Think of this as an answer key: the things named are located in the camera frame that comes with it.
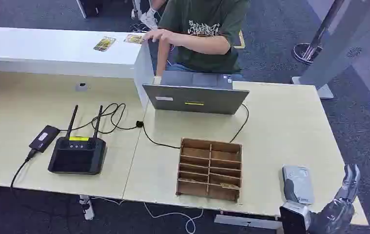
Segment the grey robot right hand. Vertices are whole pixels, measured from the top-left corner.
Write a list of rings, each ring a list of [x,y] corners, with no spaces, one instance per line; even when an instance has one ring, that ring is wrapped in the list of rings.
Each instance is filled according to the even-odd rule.
[[[282,168],[286,202],[280,206],[280,220],[286,234],[342,234],[350,225],[355,213],[353,202],[357,197],[361,178],[357,164],[344,166],[342,185],[319,212],[312,212],[313,203],[310,174],[307,168],[284,166]]]

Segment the person's left hand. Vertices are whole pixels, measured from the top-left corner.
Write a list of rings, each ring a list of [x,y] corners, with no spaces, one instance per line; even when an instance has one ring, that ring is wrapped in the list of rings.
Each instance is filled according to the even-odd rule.
[[[170,43],[171,39],[173,38],[174,35],[175,35],[174,32],[171,32],[171,31],[166,30],[166,29],[155,29],[155,30],[152,30],[150,32],[147,32],[142,37],[142,39],[143,40],[151,39],[152,42],[156,42],[157,40],[159,40],[159,41],[165,41],[167,43]]]

